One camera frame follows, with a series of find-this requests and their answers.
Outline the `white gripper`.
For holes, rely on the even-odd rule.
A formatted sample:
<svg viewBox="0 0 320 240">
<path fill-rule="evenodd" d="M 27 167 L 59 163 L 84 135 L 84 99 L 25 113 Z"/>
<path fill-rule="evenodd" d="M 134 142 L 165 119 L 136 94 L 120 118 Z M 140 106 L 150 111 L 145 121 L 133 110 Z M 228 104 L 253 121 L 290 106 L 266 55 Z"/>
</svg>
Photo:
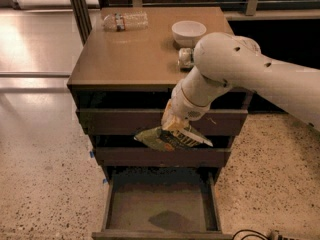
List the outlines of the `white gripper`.
<svg viewBox="0 0 320 240">
<path fill-rule="evenodd" d="M 185 96 L 182 83 L 172 90 L 161 119 L 161 127 L 165 131 L 175 131 L 189 126 L 189 121 L 197 121 L 209 110 L 209 106 L 197 106 Z"/>
</svg>

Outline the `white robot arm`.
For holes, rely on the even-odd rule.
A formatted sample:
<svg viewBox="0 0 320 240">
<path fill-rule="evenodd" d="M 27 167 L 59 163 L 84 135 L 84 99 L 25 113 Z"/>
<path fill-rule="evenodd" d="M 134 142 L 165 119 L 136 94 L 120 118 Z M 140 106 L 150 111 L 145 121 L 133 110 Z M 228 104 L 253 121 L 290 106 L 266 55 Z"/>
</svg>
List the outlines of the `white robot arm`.
<svg viewBox="0 0 320 240">
<path fill-rule="evenodd" d="M 257 43 L 214 32 L 202 37 L 179 60 L 193 65 L 174 87 L 161 125 L 180 130 L 200 119 L 211 103 L 234 87 L 253 91 L 320 130 L 320 71 L 263 55 Z"/>
</svg>

